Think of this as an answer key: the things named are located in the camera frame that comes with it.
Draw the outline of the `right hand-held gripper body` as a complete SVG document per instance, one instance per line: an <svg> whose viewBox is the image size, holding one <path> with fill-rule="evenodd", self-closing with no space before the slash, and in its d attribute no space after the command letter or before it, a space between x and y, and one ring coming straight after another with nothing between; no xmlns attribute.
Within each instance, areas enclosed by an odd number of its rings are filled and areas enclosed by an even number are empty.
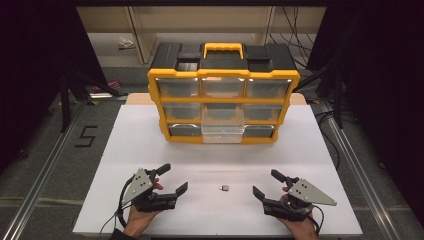
<svg viewBox="0 0 424 240"><path fill-rule="evenodd" d="M276 176L288 187L287 200L273 200L262 194L265 215L285 219L291 222L304 221L315 204L336 206L337 202L304 178Z"/></svg>

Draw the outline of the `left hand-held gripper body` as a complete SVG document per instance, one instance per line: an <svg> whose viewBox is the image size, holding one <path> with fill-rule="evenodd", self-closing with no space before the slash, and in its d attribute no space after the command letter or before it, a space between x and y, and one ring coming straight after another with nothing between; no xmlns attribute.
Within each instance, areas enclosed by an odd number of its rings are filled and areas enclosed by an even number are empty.
<svg viewBox="0 0 424 240"><path fill-rule="evenodd" d="M156 169L140 168L124 186L121 205L131 204L139 212L154 212L174 209L177 198L169 194L157 194L153 191Z"/></svg>

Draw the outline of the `clear plastic drawer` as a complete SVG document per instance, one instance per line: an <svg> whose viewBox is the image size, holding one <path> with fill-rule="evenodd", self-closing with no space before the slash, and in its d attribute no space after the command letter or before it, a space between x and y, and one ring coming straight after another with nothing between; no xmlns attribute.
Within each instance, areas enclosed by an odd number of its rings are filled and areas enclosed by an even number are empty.
<svg viewBox="0 0 424 240"><path fill-rule="evenodd" d="M244 134L244 128L240 126L203 125L201 132L204 143L239 144Z"/></svg>

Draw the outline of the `yellow black drawer organizer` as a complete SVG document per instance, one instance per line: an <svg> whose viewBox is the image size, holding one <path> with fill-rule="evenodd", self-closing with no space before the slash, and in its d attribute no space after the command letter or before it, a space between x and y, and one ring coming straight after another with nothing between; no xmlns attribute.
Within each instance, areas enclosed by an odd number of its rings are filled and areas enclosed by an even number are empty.
<svg viewBox="0 0 424 240"><path fill-rule="evenodd" d="M203 125L223 125L244 128L239 144L269 144L278 139L300 73L284 44L164 42L147 77L168 141L204 143Z"/></svg>

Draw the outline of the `person's left hand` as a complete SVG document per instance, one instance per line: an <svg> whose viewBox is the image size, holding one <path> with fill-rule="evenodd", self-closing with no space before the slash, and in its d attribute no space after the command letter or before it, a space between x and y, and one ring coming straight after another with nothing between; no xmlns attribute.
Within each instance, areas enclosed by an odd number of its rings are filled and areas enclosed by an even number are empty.
<svg viewBox="0 0 424 240"><path fill-rule="evenodd" d="M138 238L147 229L152 220L159 214L159 211L154 212L139 212L134 206L130 208L127 225L123 230L123 234Z"/></svg>

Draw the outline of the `person's right hand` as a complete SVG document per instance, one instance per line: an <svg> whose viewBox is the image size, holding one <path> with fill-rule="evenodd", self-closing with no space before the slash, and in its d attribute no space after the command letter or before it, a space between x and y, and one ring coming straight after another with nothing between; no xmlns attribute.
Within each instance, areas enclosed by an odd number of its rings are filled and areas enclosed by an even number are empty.
<svg viewBox="0 0 424 240"><path fill-rule="evenodd" d="M285 219L279 219L279 221L285 225L295 240L319 240L312 217L302 222L291 222Z"/></svg>

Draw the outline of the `black tripod stand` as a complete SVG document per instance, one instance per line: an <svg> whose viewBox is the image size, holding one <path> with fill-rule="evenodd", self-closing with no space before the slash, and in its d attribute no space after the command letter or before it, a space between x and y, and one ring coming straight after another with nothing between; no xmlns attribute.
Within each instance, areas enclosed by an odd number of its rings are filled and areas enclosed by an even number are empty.
<svg viewBox="0 0 424 240"><path fill-rule="evenodd" d="M342 129L341 120L341 103L342 103L342 81L338 67L334 63L328 63L311 76L306 77L302 82L294 88L294 92L298 92L315 80L320 79L316 94L319 97L328 97L333 95L333 111L337 126Z"/></svg>

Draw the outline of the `pink thing on floor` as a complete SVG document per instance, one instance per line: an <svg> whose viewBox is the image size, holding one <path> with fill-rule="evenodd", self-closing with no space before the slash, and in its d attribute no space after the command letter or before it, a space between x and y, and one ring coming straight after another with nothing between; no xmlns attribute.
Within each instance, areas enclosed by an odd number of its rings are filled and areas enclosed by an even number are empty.
<svg viewBox="0 0 424 240"><path fill-rule="evenodd" d="M119 89L121 87L121 82L119 80L112 80L108 82L108 86L112 89ZM92 90L94 93L105 93L105 90L102 90L98 86L93 86Z"/></svg>

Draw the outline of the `crumpled white paper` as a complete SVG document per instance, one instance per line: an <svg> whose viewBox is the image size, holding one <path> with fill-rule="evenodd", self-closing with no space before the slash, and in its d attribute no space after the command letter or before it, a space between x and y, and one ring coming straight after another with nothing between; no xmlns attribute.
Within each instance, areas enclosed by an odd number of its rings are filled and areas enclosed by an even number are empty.
<svg viewBox="0 0 424 240"><path fill-rule="evenodd" d="M119 50L129 50L129 49L135 49L135 48L136 46L131 40L128 40L124 37L119 38L119 42L118 42Z"/></svg>

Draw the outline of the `dark curtain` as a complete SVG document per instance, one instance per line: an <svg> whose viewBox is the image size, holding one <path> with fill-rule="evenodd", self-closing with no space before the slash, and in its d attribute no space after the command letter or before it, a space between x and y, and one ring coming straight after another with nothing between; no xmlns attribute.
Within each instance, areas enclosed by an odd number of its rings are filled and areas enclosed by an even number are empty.
<svg viewBox="0 0 424 240"><path fill-rule="evenodd" d="M39 0L0 0L0 175L26 147L62 80L85 97L104 85L77 9Z"/></svg>
<svg viewBox="0 0 424 240"><path fill-rule="evenodd" d="M309 66L339 65L346 96L424 227L424 0L315 0L326 7Z"/></svg>

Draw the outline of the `beige shelf unit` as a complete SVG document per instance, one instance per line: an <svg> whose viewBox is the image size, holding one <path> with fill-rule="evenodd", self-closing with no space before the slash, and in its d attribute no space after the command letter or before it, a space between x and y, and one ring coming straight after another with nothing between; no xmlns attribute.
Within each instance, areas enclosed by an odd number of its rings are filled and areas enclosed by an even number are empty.
<svg viewBox="0 0 424 240"><path fill-rule="evenodd" d="M324 7L79 7L77 13L103 67L138 67L161 41L263 45L274 36L313 46ZM119 38L136 48L119 50Z"/></svg>

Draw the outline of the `metal floor rail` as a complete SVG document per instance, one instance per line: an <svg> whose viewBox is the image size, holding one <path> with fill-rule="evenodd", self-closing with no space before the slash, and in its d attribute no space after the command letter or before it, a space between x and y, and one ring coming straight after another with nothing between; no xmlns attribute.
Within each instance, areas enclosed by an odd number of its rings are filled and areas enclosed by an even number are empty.
<svg viewBox="0 0 424 240"><path fill-rule="evenodd" d="M350 144L345 132L336 123L335 118L330 119L330 128L335 136L338 145L341 147L346 161L355 177L355 180L361 189L362 195L372 212L376 223L378 224L385 240L400 240L400 234L397 231L393 220L378 197L378 194L362 167L352 145Z"/></svg>
<svg viewBox="0 0 424 240"><path fill-rule="evenodd" d="M14 218L11 220L10 225L7 228L6 233L1 237L2 240L18 240L22 234L42 192L45 189L46 184L49 181L62 153L69 140L69 136L72 134L75 123L79 118L79 115L84 110L86 102L77 102L75 104L71 119L67 123L67 126L62 130L54 146L52 147L49 156L45 159L43 167L38 172L37 178L31 185L28 194L23 198L20 203L19 209L16 212Z"/></svg>

